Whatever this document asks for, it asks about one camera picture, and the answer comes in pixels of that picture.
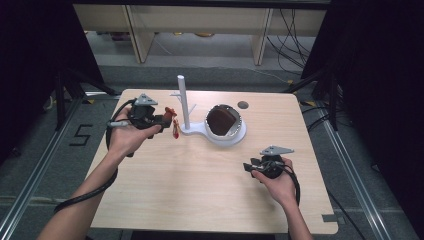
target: hand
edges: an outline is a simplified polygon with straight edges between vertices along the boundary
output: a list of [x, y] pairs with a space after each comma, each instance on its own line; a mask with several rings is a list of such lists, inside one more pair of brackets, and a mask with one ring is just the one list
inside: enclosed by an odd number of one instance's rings
[[[290, 159], [284, 157], [282, 157], [282, 159], [285, 165], [293, 169], [293, 163]], [[253, 170], [252, 174], [256, 179], [265, 184], [271, 197], [283, 208], [292, 204], [297, 204], [293, 180], [286, 172], [281, 173], [281, 175], [275, 179], [270, 179], [256, 170]]]
[[[116, 117], [116, 121], [127, 119], [129, 108], [124, 108]], [[112, 129], [109, 152], [119, 154], [124, 158], [126, 155], [135, 152], [148, 137], [158, 133], [160, 125], [155, 125], [147, 129], [139, 130], [132, 125], [125, 127], [115, 127]]]

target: gray floor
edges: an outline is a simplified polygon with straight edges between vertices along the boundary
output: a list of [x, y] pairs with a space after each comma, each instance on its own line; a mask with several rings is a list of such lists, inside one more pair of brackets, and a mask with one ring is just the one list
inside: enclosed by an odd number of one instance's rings
[[[266, 47], [262, 65], [255, 66], [248, 36], [214, 35], [210, 38], [201, 38], [188, 33], [183, 35], [160, 33], [155, 37], [146, 63], [141, 65], [136, 62], [130, 42], [114, 42], [108, 35], [97, 35], [94, 32], [89, 32], [87, 38], [106, 83], [116, 90], [127, 87], [176, 88], [176, 75], [184, 73], [189, 76], [188, 89], [279, 92], [288, 86], [287, 81], [299, 80], [298, 75], [281, 70], [280, 64], [289, 71], [301, 70], [282, 59], [279, 64], [277, 54], [269, 44]], [[280, 46], [276, 37], [271, 39]], [[300, 40], [306, 48], [310, 49], [314, 38], [300, 38]], [[87, 91], [96, 91], [90, 86], [85, 87]], [[299, 90], [296, 94], [298, 99], [312, 100], [310, 97], [312, 89], [313, 84]], [[55, 201], [67, 198], [84, 179], [104, 133], [104, 123], [111, 116], [116, 102], [116, 100], [96, 100], [94, 104], [83, 104], [78, 108], [11, 239], [34, 239], [51, 217]], [[301, 108], [306, 110], [310, 107], [301, 106]], [[0, 168], [0, 214], [2, 216], [8, 212], [13, 198], [24, 187], [53, 135], [55, 117], [54, 108], [40, 116], [28, 137], [20, 144], [23, 149], [22, 155], [9, 158]], [[319, 117], [317, 110], [309, 111], [304, 114], [305, 124], [309, 125]], [[338, 121], [339, 134], [383, 217], [392, 239], [418, 239], [382, 176], [370, 168], [372, 159], [362, 145], [349, 118], [342, 112], [338, 114]], [[70, 143], [81, 140], [74, 138], [81, 124], [92, 125], [85, 128], [83, 132], [89, 134], [90, 139], [84, 147], [71, 147]], [[321, 124], [313, 129], [310, 137], [327, 188], [348, 212], [366, 239], [376, 239], [324, 125]], [[358, 233], [340, 207], [334, 201], [332, 204], [339, 218], [338, 233], [314, 237], [316, 239], [359, 239]], [[94, 239], [117, 240], [129, 239], [131, 232], [119, 229], [92, 229], [89, 235]], [[275, 235], [275, 239], [286, 239], [286, 237], [284, 234]]]

